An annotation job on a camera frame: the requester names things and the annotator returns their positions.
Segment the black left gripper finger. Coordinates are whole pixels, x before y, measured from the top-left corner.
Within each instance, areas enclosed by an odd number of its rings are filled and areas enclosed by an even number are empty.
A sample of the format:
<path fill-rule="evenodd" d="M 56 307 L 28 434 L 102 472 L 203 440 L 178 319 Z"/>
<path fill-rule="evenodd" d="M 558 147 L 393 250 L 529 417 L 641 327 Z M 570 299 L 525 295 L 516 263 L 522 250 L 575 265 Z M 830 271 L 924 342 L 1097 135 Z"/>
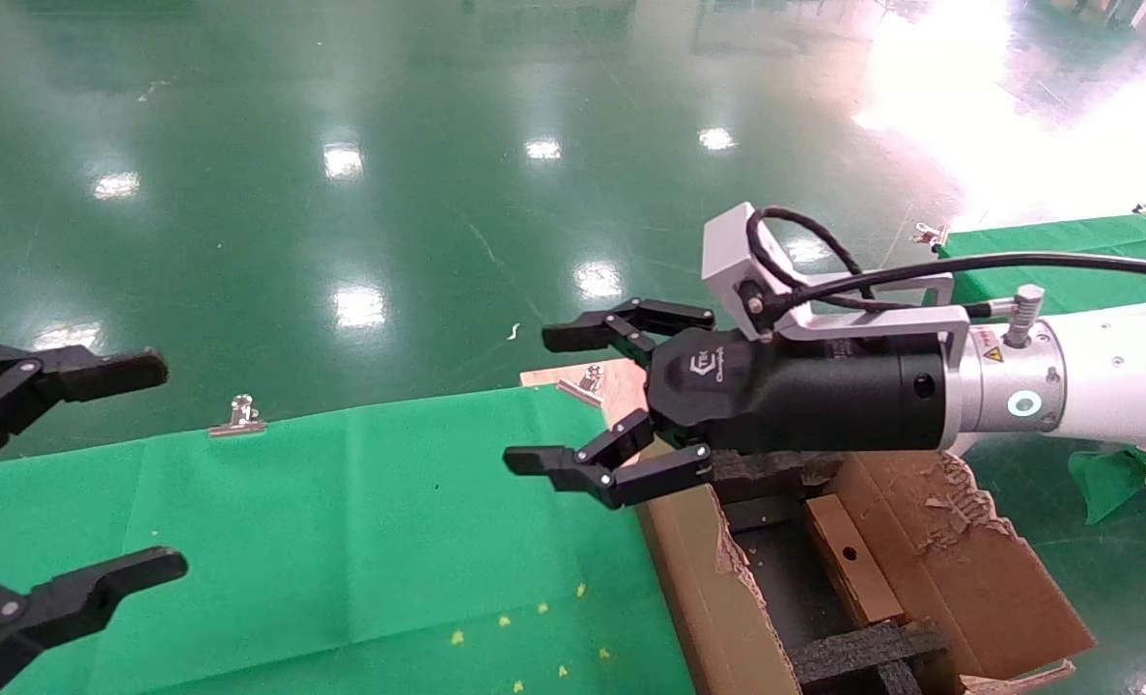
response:
<path fill-rule="evenodd" d="M 58 403 L 91 403 L 160 386 L 168 365 L 152 348 L 97 356 L 84 345 L 0 345 L 0 450 Z"/>
<path fill-rule="evenodd" d="M 44 653 L 105 630 L 124 598 L 188 573 L 174 548 L 146 548 L 52 577 L 22 594 L 0 585 L 0 692 Z"/>

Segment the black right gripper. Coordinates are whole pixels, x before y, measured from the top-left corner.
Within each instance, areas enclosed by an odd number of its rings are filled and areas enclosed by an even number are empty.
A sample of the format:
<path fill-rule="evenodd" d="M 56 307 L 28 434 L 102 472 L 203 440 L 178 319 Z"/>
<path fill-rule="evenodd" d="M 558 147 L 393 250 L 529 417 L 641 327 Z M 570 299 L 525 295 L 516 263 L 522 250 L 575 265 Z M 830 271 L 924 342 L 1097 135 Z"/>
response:
<path fill-rule="evenodd" d="M 713 450 L 906 452 L 943 439 L 934 334 L 763 343 L 714 326 L 711 309 L 642 296 L 543 326 L 547 351 L 612 348 L 647 369 L 649 412 L 634 409 L 576 450 L 508 446 L 508 470 L 617 510 L 708 484 Z M 657 348 L 651 334 L 674 338 Z"/>

